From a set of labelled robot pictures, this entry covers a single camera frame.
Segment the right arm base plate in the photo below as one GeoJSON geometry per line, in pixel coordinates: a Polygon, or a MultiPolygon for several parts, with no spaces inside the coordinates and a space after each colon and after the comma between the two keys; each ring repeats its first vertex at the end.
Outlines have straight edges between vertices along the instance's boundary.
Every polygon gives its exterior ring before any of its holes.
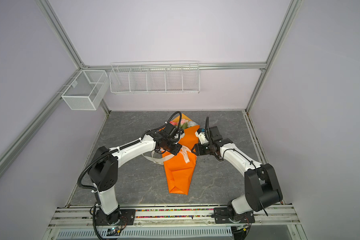
{"type": "Polygon", "coordinates": [[[253,211],[237,214],[230,206],[214,208],[211,217],[217,224],[252,224],[255,222],[253,211]]]}

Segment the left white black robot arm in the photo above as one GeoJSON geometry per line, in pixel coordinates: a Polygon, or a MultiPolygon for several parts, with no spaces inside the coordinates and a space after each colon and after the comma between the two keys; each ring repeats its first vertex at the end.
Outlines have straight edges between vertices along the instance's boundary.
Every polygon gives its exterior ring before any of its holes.
{"type": "Polygon", "coordinates": [[[91,215],[93,228],[99,240],[103,237],[96,224],[97,213],[106,217],[108,225],[116,225],[124,218],[116,198],[115,184],[119,168],[128,161],[148,152],[157,154],[170,153],[176,156],[182,149],[179,144],[184,135],[181,128],[182,113],[174,112],[164,125],[145,131],[138,139],[108,149],[101,147],[93,160],[83,169],[77,180],[77,187],[91,190],[96,198],[91,215]]]}

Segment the orange yellow wrapping paper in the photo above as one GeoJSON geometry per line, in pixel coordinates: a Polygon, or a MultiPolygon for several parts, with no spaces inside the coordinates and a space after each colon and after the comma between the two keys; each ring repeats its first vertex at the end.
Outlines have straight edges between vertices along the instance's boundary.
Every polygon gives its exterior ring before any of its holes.
{"type": "Polygon", "coordinates": [[[186,128],[185,136],[179,141],[182,150],[164,162],[170,194],[187,195],[189,193],[197,162],[197,156],[191,152],[191,149],[199,142],[196,136],[199,127],[198,124],[193,124],[186,128]]]}

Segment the white fake rose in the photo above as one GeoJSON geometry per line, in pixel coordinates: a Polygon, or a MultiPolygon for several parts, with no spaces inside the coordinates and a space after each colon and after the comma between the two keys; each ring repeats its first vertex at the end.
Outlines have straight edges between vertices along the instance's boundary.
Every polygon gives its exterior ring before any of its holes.
{"type": "Polygon", "coordinates": [[[191,128],[191,127],[195,127],[195,126],[198,126],[198,124],[194,121],[189,121],[188,122],[188,127],[191,128]]]}

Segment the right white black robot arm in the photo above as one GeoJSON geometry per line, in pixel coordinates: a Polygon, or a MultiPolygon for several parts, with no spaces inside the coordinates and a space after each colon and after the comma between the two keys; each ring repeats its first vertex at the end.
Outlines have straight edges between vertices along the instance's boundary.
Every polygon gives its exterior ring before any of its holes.
{"type": "Polygon", "coordinates": [[[228,216],[237,222],[244,214],[264,211],[283,200],[283,193],[274,167],[262,164],[241,151],[230,139],[224,139],[217,127],[200,128],[195,133],[199,142],[192,152],[197,156],[211,155],[228,161],[244,177],[244,194],[227,205],[228,216]]]}

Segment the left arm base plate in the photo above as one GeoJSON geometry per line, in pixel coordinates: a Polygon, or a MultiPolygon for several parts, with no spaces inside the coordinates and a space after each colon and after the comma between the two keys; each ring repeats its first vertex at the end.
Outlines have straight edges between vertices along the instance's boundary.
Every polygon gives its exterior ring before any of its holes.
{"type": "Polygon", "coordinates": [[[134,224],[136,209],[116,210],[106,215],[101,209],[95,214],[96,226],[131,226],[134,224]]]}

